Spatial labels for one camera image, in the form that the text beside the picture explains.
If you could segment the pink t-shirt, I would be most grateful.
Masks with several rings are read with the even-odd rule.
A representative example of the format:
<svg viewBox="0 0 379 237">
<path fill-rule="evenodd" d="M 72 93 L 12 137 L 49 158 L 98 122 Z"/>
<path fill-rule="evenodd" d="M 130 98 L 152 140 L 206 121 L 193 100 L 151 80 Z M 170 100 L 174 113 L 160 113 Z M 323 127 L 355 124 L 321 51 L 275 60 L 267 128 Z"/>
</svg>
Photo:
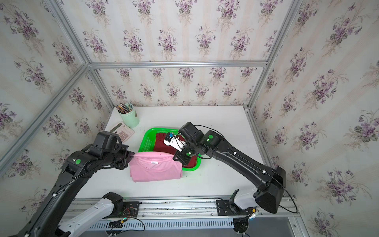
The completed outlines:
<svg viewBox="0 0 379 237">
<path fill-rule="evenodd" d="M 173 157 L 163 152 L 136 153 L 129 162 L 130 177 L 136 183 L 181 179 L 182 164 Z"/>
</svg>

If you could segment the dark red t-shirt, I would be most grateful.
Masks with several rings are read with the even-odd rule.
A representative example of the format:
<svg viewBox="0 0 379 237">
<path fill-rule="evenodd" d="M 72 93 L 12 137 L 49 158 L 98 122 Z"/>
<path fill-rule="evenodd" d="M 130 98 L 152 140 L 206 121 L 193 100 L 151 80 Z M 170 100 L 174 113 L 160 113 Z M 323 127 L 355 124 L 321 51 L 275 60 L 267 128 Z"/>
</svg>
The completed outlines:
<svg viewBox="0 0 379 237">
<path fill-rule="evenodd" d="M 166 133 L 157 133 L 156 134 L 156 142 L 153 151 L 154 152 L 163 152 L 174 155 L 176 153 L 176 149 L 172 146 L 167 146 L 164 144 L 164 140 L 166 137 Z M 183 168 L 194 168 L 197 165 L 197 157 L 192 157 L 188 165 L 183 166 Z"/>
</svg>

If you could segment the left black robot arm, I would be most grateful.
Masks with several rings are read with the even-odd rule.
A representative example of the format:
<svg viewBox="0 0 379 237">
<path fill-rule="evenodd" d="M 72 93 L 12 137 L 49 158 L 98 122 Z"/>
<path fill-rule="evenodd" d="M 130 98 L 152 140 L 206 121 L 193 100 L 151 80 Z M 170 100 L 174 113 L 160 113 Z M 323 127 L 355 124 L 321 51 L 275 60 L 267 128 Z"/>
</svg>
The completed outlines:
<svg viewBox="0 0 379 237">
<path fill-rule="evenodd" d="M 18 237 L 78 237 L 105 217 L 123 213 L 123 197 L 109 192 L 92 208 L 71 221 L 62 217 L 82 187 L 101 169 L 124 170 L 134 158 L 118 134 L 102 131 L 94 143 L 72 153 L 62 166 L 56 183 Z"/>
</svg>

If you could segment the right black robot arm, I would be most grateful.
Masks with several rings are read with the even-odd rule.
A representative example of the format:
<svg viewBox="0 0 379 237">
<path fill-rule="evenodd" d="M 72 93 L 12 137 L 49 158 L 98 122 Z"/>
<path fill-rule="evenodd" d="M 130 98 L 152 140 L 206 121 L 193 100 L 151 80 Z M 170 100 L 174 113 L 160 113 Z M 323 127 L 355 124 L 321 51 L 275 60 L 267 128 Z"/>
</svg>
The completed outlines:
<svg viewBox="0 0 379 237">
<path fill-rule="evenodd" d="M 171 139 L 178 145 L 173 160 L 187 165 L 194 156 L 214 158 L 243 175 L 255 187 L 248 191 L 236 190 L 229 201 L 232 212 L 251 207 L 276 214 L 285 192 L 286 172 L 266 166 L 234 147 L 218 131 L 210 129 L 203 133 L 198 125 L 187 122 L 179 129 L 184 141 Z"/>
</svg>

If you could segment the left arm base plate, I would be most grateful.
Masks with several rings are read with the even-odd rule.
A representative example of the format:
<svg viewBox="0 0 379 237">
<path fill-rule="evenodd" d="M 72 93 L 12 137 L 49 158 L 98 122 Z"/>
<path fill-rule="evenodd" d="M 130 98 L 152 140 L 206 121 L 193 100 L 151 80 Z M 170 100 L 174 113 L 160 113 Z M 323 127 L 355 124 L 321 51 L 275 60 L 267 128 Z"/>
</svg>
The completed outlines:
<svg viewBox="0 0 379 237">
<path fill-rule="evenodd" d="M 123 204 L 117 203 L 110 215 L 104 217 L 106 218 L 126 218 L 126 217 L 137 217 L 139 211 L 140 203 L 138 201 L 124 201 Z"/>
</svg>

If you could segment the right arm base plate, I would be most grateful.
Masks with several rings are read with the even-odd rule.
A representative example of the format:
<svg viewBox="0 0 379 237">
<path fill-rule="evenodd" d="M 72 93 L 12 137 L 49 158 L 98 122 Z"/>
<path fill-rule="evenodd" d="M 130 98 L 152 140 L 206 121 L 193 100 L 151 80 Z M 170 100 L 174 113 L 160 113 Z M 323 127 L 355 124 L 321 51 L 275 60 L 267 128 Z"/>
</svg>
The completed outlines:
<svg viewBox="0 0 379 237">
<path fill-rule="evenodd" d="M 253 218 L 259 214 L 259 211 L 254 207 L 241 209 L 234 203 L 231 203 L 229 200 L 217 198 L 215 200 L 215 203 L 218 216 L 247 216 L 249 218 Z"/>
</svg>

